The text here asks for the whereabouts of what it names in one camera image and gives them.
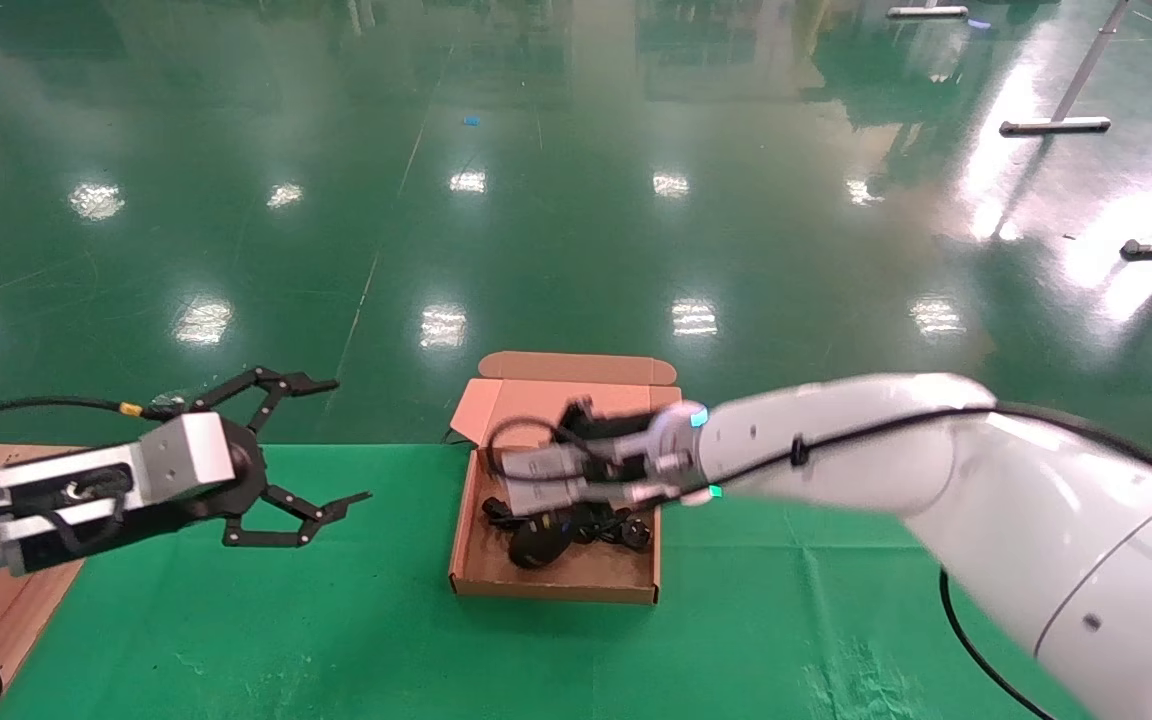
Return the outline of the glossy black left gripper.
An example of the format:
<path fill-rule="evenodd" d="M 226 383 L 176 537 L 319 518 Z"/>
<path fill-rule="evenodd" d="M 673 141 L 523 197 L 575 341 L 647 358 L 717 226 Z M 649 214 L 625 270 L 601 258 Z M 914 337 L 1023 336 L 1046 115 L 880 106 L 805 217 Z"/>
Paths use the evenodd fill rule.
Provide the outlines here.
<path fill-rule="evenodd" d="M 303 372 L 279 373 L 264 366 L 255 366 L 232 377 L 228 381 L 220 382 L 218 387 L 202 393 L 195 400 L 187 401 L 187 414 L 215 414 L 218 406 L 242 395 L 248 389 L 259 389 L 265 393 L 264 401 L 248 420 L 247 427 L 221 425 L 234 478 L 210 484 L 192 495 L 179 498 L 175 505 L 194 521 L 223 520 L 221 543 L 223 546 L 236 548 L 303 547 L 312 541 L 324 526 L 344 520 L 349 507 L 369 500 L 372 493 L 365 491 L 338 498 L 328 503 L 314 505 L 301 497 L 291 495 L 291 492 L 282 487 L 268 486 L 266 462 L 255 434 L 265 427 L 275 407 L 285 397 L 321 395 L 338 391 L 339 386 L 338 379 L 314 381 L 314 378 Z M 244 515 L 252 509 L 257 500 L 300 520 L 300 526 L 296 530 L 244 529 Z"/>

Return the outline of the glossy black right gripper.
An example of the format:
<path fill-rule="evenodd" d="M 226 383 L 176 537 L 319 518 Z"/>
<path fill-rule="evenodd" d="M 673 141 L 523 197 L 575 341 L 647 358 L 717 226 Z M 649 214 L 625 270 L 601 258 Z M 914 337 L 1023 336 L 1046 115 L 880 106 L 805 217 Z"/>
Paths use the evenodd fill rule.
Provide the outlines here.
<path fill-rule="evenodd" d="M 554 442 L 612 439 L 643 433 L 655 418 L 644 414 L 594 414 L 591 396 L 571 397 L 554 430 Z M 573 521 L 566 518 L 525 518 L 513 530 L 509 561 L 522 569 L 540 569 L 553 564 L 573 544 Z"/>

